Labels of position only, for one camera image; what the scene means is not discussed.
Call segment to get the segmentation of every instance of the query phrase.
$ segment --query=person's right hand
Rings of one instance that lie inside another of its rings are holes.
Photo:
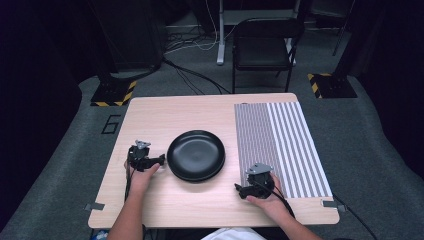
[[[271,173],[271,177],[274,180],[274,192],[279,194],[277,187],[281,189],[280,180],[277,178],[277,176],[275,176],[274,173]],[[291,217],[289,211],[284,206],[284,203],[274,194],[271,194],[267,199],[259,199],[251,195],[247,196],[246,199],[247,201],[260,207],[265,212],[265,214],[275,222],[278,222],[278,220],[281,220],[281,218]]]

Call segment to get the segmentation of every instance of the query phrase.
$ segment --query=gray floor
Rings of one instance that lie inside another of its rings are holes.
[[[331,56],[336,39],[329,31],[308,30],[305,33],[289,90],[301,103],[330,187],[379,239],[423,239],[424,182],[405,166],[385,138],[379,117],[362,86],[349,77],[358,94],[354,99],[316,99],[312,93],[307,74],[335,69],[344,46],[338,56]],[[217,47],[208,51],[185,48],[165,57],[230,89],[231,49],[226,49],[224,66],[217,66]],[[239,88],[238,93],[282,92],[281,88],[272,86],[283,86],[284,80],[274,84],[273,74],[244,76],[250,78],[247,82],[253,87]],[[205,94],[219,94],[212,84],[188,77]],[[89,238],[90,213],[83,208],[95,201],[117,137],[117,134],[101,132],[110,115],[120,115],[114,118],[119,123],[119,130],[127,109],[127,106],[90,107],[90,98],[98,84],[95,77],[80,84],[83,100],[78,114],[1,232],[1,239]],[[133,97],[194,94],[175,69],[164,64],[157,72],[137,82]],[[351,212],[340,213],[340,222],[336,225],[309,227],[324,239],[372,239]]]

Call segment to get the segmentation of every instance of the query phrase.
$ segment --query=person's left hand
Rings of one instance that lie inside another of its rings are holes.
[[[159,163],[156,163],[149,169],[145,169],[144,172],[134,171],[134,168],[130,166],[131,187],[128,193],[130,195],[144,195],[147,188],[149,187],[150,179],[153,174],[159,169]]]

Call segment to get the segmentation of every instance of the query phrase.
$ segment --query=yellow and black hazard tape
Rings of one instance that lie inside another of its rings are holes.
[[[130,101],[131,95],[134,91],[136,84],[137,84],[137,81],[133,81],[129,85],[128,91],[125,94],[124,99],[122,101],[117,101],[117,102],[91,102],[91,106],[98,106],[98,107],[124,106]]]
[[[331,76],[331,74],[329,74],[329,73],[308,74],[309,82],[311,83],[312,91],[314,92],[315,97],[316,98],[323,98],[322,95],[321,95],[321,92],[319,91],[318,84],[314,79],[314,77],[317,76],[317,75],[319,75],[319,76]]]

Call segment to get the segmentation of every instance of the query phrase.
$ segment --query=hand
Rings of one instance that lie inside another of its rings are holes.
[[[130,176],[131,176],[131,187],[129,190],[130,195],[141,195],[143,196],[146,192],[147,188],[149,187],[150,179],[153,176],[153,174],[159,169],[160,165],[159,163],[156,163],[149,169],[145,169],[144,172],[139,172],[137,170],[134,170],[134,168],[130,167]]]
[[[275,176],[274,173],[271,173],[271,177],[274,180],[274,192],[279,194],[278,188],[281,188],[280,180]],[[247,201],[253,203],[254,205],[260,207],[265,214],[270,217],[275,222],[278,222],[282,217],[291,217],[289,211],[284,206],[284,203],[274,194],[271,194],[267,199],[259,199],[254,196],[247,196]]]

